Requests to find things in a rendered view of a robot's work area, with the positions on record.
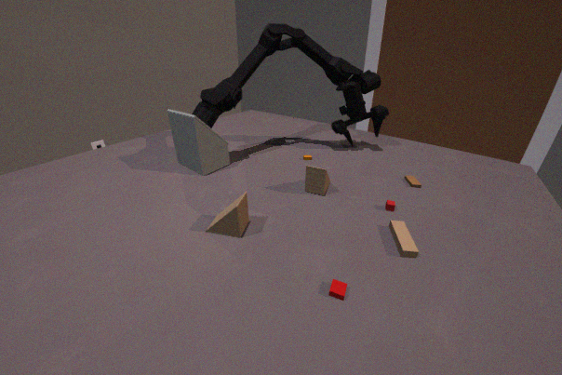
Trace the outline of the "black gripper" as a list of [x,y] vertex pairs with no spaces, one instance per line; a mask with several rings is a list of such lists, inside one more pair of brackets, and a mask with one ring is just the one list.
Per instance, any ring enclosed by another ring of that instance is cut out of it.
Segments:
[[350,132],[347,129],[348,126],[371,117],[373,121],[375,136],[376,138],[378,138],[382,120],[386,118],[386,116],[388,116],[388,110],[386,107],[379,105],[371,108],[370,112],[367,113],[365,104],[366,103],[364,102],[363,98],[360,100],[346,102],[350,120],[347,120],[345,122],[343,122],[342,120],[331,122],[332,128],[335,133],[343,134],[352,146],[353,141]]

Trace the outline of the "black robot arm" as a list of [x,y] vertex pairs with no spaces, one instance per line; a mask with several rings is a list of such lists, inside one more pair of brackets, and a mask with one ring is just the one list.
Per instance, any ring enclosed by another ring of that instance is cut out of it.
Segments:
[[[283,34],[292,38],[281,40]],[[331,56],[304,30],[292,28],[285,23],[269,23],[262,32],[259,43],[234,73],[221,80],[216,87],[201,91],[202,101],[197,104],[192,114],[208,127],[213,128],[221,114],[230,112],[243,99],[242,87],[262,61],[277,50],[292,47],[302,51],[324,69],[328,79],[338,86],[336,90],[343,91],[346,102],[360,100],[363,98],[362,94],[367,94],[381,85],[378,74],[370,70],[363,73],[346,60]],[[349,77],[351,78],[348,80]]]

